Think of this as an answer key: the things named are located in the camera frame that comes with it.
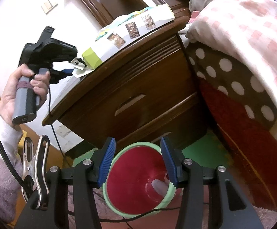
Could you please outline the pink sleeve forearm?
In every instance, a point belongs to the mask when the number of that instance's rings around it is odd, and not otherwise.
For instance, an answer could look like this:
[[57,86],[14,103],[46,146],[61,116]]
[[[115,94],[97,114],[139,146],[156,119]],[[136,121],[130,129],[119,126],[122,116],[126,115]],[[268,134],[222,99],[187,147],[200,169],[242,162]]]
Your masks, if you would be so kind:
[[[22,136],[20,127],[13,128],[0,115],[0,140],[19,175],[23,174],[23,165],[18,155],[18,145]],[[20,184],[13,177],[0,154],[0,219],[4,223],[10,223],[15,218],[19,190]]]

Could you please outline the person left hand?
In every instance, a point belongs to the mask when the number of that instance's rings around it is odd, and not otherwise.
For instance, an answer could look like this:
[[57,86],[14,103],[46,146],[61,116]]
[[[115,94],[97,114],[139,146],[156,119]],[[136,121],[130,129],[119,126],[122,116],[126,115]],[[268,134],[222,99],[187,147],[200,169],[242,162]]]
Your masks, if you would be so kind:
[[[8,78],[0,100],[0,116],[13,128],[15,127],[12,123],[12,116],[15,109],[16,87],[22,76],[32,77],[34,76],[34,72],[29,69],[26,64],[22,64],[18,67]],[[30,84],[33,86],[34,93],[40,98],[40,106],[42,106],[47,99],[49,81],[49,71],[45,74],[36,74],[34,79],[30,81]]]

